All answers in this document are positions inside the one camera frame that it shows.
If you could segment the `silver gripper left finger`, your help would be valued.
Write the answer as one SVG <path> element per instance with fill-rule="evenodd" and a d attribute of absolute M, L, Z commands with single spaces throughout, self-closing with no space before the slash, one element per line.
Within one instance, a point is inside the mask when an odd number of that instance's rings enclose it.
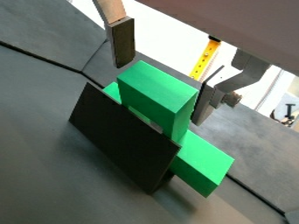
<path fill-rule="evenodd" d="M 105 21 L 115 67 L 126 66 L 137 56 L 135 20 L 122 0 L 93 0 Z"/>

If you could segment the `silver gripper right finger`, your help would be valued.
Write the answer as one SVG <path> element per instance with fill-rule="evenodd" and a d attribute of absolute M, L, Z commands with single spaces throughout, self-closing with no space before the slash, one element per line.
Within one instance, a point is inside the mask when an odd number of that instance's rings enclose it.
<path fill-rule="evenodd" d="M 231 65 L 241 70 L 239 74 L 211 87 L 209 82 L 221 71 L 218 69 L 202 83 L 201 93 L 191 115 L 191 122 L 198 126 L 202 125 L 211 115 L 213 110 L 218 109 L 222 103 L 226 103 L 233 108 L 237 106 L 242 96 L 235 93 L 235 90 L 257 83 L 271 66 L 269 62 L 241 49 L 237 50 Z"/>

